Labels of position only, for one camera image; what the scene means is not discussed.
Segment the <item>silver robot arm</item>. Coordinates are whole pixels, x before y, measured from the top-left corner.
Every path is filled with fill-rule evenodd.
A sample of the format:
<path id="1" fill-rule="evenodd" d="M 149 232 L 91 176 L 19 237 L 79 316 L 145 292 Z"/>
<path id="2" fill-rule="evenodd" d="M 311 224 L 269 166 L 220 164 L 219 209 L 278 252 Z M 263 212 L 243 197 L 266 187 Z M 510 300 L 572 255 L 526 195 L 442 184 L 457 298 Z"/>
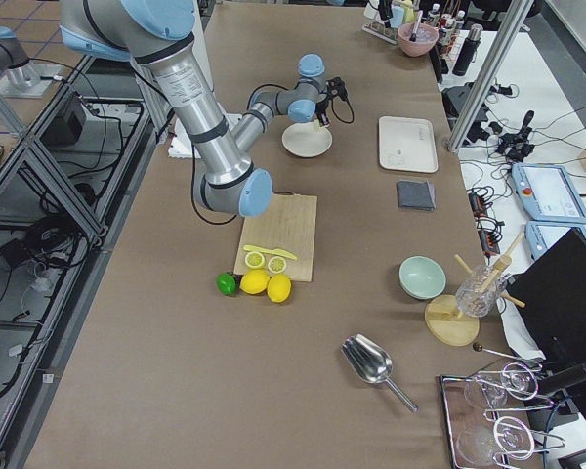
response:
<path id="1" fill-rule="evenodd" d="M 203 163 L 191 192 L 204 208 L 242 217 L 262 214 L 272 198 L 270 173 L 248 150 L 269 123 L 286 115 L 314 120 L 333 88 L 322 58 L 306 54 L 292 89 L 256 93 L 230 126 L 193 53 L 200 25 L 193 1 L 63 1 L 63 43 L 85 55 L 147 68 L 183 124 Z"/>

